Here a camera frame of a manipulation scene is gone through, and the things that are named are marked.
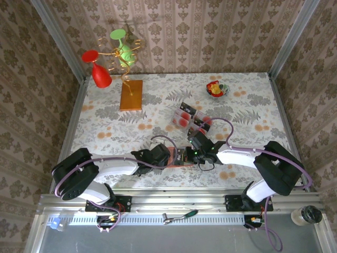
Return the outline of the aluminium mounting rail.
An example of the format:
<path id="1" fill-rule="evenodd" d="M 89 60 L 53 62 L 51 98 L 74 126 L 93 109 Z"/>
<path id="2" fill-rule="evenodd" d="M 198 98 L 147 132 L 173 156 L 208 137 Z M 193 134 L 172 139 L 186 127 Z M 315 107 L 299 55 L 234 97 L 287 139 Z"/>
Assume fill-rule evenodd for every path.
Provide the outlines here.
<path id="1" fill-rule="evenodd" d="M 118 196 L 131 196 L 131 213 L 139 214 L 181 214 L 198 209 L 202 214 L 224 214 L 225 196 L 241 194 L 243 189 L 226 188 L 120 188 L 113 192 Z M 324 205 L 317 192 L 294 190 L 289 196 L 278 194 L 272 197 L 274 213 L 290 213 L 302 206 L 313 205 L 324 211 Z M 85 210 L 86 201 L 76 198 L 63 201 L 53 194 L 41 195 L 36 213 L 72 214 Z"/>

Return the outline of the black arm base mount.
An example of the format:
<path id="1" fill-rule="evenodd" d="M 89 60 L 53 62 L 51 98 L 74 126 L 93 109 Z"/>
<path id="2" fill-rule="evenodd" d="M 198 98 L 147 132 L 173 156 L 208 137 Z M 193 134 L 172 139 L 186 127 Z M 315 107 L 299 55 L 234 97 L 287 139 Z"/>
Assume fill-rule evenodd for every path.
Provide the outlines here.
<path id="1" fill-rule="evenodd" d="M 86 212 L 109 212 L 111 208 L 118 209 L 120 212 L 130 212 L 132 206 L 131 196 L 115 196 L 108 200 L 104 204 L 92 204 L 88 200 L 86 201 Z"/>
<path id="2" fill-rule="evenodd" d="M 267 198 L 254 202 L 248 197 L 233 194 L 226 195 L 224 201 L 227 212 L 261 212 L 262 208 L 265 208 Z"/>

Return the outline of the aluminium frame post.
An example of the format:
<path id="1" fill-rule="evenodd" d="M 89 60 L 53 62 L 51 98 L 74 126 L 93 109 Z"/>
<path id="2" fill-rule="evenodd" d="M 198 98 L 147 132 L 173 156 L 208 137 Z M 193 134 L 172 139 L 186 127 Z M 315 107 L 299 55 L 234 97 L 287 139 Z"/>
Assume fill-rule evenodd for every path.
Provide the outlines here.
<path id="1" fill-rule="evenodd" d="M 286 60 L 289 58 L 292 50 L 294 49 L 298 39 L 302 35 L 305 27 L 307 26 L 311 16 L 317 8 L 320 0 L 305 0 L 303 6 L 295 19 L 292 28 L 290 29 L 280 51 L 278 52 L 271 69 L 269 76 L 276 79 L 280 73 Z"/>
<path id="2" fill-rule="evenodd" d="M 85 71 L 82 69 L 80 62 L 78 61 L 79 58 L 75 55 L 70 43 L 67 41 L 66 33 L 62 31 L 61 25 L 52 13 L 52 9 L 44 2 L 44 0 L 31 0 L 31 3 L 45 24 L 61 54 L 67 61 L 76 79 L 81 84 L 86 78 Z"/>

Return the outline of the glass jar dark lid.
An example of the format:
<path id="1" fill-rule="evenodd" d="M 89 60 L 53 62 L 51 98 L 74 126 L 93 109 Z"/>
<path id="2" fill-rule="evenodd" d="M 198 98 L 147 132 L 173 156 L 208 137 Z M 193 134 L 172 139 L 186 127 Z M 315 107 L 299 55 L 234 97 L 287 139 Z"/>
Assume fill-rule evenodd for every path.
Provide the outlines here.
<path id="1" fill-rule="evenodd" d="M 291 212 L 291 219 L 297 226 L 320 223 L 322 218 L 321 210 L 315 206 L 304 206 Z"/>

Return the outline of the orange card holder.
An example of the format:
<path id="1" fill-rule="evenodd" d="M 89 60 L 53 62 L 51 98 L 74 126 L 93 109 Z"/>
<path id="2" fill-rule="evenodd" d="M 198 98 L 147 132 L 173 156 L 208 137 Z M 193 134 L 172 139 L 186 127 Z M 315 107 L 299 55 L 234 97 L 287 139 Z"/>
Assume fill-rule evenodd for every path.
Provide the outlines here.
<path id="1" fill-rule="evenodd" d="M 168 150 L 170 151 L 170 157 L 168 159 L 168 162 L 167 164 L 171 164 L 173 162 L 173 159 L 175 157 L 175 148 L 174 147 L 168 147 Z M 175 162 L 172 163 L 170 166 L 168 166 L 168 168 L 178 168 L 178 167 L 190 167 L 190 166 L 193 166 L 194 164 L 189 162 L 190 164 L 186 165 L 186 166 L 176 166 L 175 165 Z"/>

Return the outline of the clear acrylic card stand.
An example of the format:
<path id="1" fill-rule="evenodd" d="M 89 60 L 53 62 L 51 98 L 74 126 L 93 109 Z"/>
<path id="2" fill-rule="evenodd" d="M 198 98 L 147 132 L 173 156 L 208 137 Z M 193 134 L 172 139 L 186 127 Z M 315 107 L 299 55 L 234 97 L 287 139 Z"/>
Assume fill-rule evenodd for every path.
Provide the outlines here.
<path id="1" fill-rule="evenodd" d="M 175 112 L 176 111 L 180 111 L 180 112 L 182 112 L 183 110 L 181 110 L 180 109 L 180 106 L 175 110 Z M 180 116 L 178 116 L 177 114 L 175 114 L 175 112 L 174 112 L 174 115 L 173 115 L 173 117 L 172 117 L 172 120 L 173 120 L 173 118 L 174 117 L 180 117 Z M 197 127 L 194 123 L 193 123 L 193 121 L 194 121 L 194 119 L 195 119 L 195 115 L 192 115 L 191 116 L 191 119 L 189 120 L 189 124 L 188 124 L 188 126 L 186 127 L 186 128 L 182 128 L 182 127 L 179 127 L 178 125 L 175 125 L 172 121 L 171 121 L 171 123 L 175 126 L 175 127 L 177 127 L 178 129 L 180 129 L 180 130 L 182 130 L 183 132 L 185 132 L 186 134 L 187 134 L 187 136 L 189 136 L 190 134 L 192 134 L 192 132 L 194 132 L 195 130 L 197 130 L 199 127 Z M 199 131 L 200 132 L 202 132 L 204 135 L 206 135 L 208 132 L 205 132 L 202 128 L 200 128 L 199 129 Z"/>

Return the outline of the aluminium table edge rail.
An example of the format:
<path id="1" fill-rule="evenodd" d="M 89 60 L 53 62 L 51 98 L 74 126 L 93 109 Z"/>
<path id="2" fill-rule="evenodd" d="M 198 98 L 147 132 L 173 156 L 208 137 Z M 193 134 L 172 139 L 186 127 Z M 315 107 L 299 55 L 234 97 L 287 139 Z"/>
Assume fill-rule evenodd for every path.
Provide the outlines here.
<path id="1" fill-rule="evenodd" d="M 67 156 L 71 152 L 71 147 L 72 147 L 72 143 L 75 137 L 75 132 L 77 129 L 79 118 L 80 118 L 83 102 L 86 96 L 89 80 L 90 78 L 87 76 L 83 80 L 82 84 L 80 85 L 80 88 L 79 88 L 79 91 L 78 91 L 78 94 L 77 94 L 77 97 L 74 103 L 72 115 L 71 115 L 71 118 L 70 118 L 70 121 L 67 127 L 66 135 L 63 141 L 63 145 L 61 148 L 60 156 L 58 157 L 58 162 L 61 162 L 65 158 L 67 158 Z"/>
<path id="2" fill-rule="evenodd" d="M 290 128 L 290 124 L 289 124 L 289 121 L 288 121 L 288 118 L 287 118 L 287 115 L 286 115 L 286 112 L 285 112 L 285 109 L 284 109 L 284 106 L 283 106 L 283 103 L 282 103 L 282 99 L 281 99 L 281 96 L 280 96 L 279 91 L 277 89 L 276 82 L 275 82 L 275 80 L 274 80 L 274 78 L 271 74 L 268 73 L 267 75 L 268 75 L 270 83 L 271 83 L 271 88 L 272 88 L 272 91 L 273 91 L 273 94 L 274 94 L 275 101 L 277 103 L 277 107 L 278 107 L 280 117 L 281 117 L 281 120 L 282 120 L 282 123 L 283 123 L 283 126 L 284 126 L 284 131 L 285 131 L 288 143 L 289 143 L 291 153 L 299 161 L 301 161 L 297 146 L 295 144 L 295 139 L 293 137 L 293 134 L 292 134 L 292 131 L 291 131 L 291 128 Z"/>

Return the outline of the green plastic wine glass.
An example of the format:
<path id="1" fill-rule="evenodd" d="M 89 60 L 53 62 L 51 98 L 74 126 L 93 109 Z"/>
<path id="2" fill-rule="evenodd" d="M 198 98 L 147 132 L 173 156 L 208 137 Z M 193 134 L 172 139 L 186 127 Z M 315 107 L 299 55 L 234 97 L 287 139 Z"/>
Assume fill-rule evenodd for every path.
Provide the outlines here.
<path id="1" fill-rule="evenodd" d="M 117 48 L 119 53 L 119 61 L 121 66 L 123 67 L 131 67 L 134 62 L 135 58 L 132 55 L 132 51 L 129 46 L 127 46 L 124 42 L 126 38 L 126 31 L 124 29 L 116 29 L 110 33 L 110 38 L 113 40 L 117 40 L 119 42 L 119 47 Z"/>

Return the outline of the glass candy bowl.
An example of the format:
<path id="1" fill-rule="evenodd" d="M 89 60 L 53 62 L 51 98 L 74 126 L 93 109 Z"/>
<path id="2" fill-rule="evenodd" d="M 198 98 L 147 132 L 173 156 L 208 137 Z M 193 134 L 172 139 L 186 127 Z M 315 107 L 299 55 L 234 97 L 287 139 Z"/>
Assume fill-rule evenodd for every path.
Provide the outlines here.
<path id="1" fill-rule="evenodd" d="M 220 86 L 222 92 L 220 94 L 215 95 L 215 94 L 211 93 L 206 87 L 207 93 L 213 98 L 220 98 L 220 97 L 226 96 L 228 94 L 229 90 L 230 90 L 229 86 L 226 85 L 223 81 L 221 81 L 220 76 L 212 76 L 210 82 L 213 82 L 213 81 L 219 82 L 219 86 Z"/>

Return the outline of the black VIP card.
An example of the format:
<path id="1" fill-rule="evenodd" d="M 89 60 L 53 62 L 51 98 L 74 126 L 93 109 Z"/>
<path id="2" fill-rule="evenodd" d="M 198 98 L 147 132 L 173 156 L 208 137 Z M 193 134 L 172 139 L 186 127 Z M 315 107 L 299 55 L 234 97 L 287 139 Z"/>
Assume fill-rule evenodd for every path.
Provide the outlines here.
<path id="1" fill-rule="evenodd" d="M 210 127 L 211 127 L 208 123 L 205 123 L 203 120 L 201 120 L 199 118 L 195 118 L 193 123 L 197 127 L 201 127 L 205 132 L 208 132 L 210 130 Z"/>
<path id="2" fill-rule="evenodd" d="M 176 166 L 186 166 L 188 164 L 190 163 L 187 161 L 186 150 L 184 148 L 178 148 L 175 165 Z"/>
<path id="3" fill-rule="evenodd" d="M 183 110 L 184 112 L 190 114 L 190 115 L 195 115 L 197 110 L 193 108 L 192 106 L 182 102 L 180 105 L 180 109 Z"/>

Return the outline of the blue plug connector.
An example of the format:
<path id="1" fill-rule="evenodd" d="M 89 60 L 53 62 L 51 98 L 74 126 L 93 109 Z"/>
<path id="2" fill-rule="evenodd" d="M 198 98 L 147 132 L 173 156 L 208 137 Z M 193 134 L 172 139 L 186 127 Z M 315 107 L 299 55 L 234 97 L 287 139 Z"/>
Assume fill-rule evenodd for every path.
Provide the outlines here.
<path id="1" fill-rule="evenodd" d="M 60 232 L 64 231 L 65 227 L 66 227 L 66 221 L 59 217 L 54 218 L 50 223 L 51 229 L 54 229 Z"/>

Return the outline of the red plastic wine glass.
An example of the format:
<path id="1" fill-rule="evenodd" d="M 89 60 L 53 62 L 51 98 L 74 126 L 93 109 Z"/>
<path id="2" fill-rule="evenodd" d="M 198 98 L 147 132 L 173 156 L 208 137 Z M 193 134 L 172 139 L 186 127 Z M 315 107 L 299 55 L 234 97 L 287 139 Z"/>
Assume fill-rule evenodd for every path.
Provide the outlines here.
<path id="1" fill-rule="evenodd" d="M 96 50 L 89 50 L 86 51 L 82 55 L 82 61 L 85 63 L 92 63 L 92 77 L 96 84 L 96 86 L 100 89 L 104 89 L 106 87 L 109 87 L 112 83 L 112 78 L 110 77 L 110 74 L 108 70 L 96 63 L 96 61 L 99 58 L 99 53 Z"/>

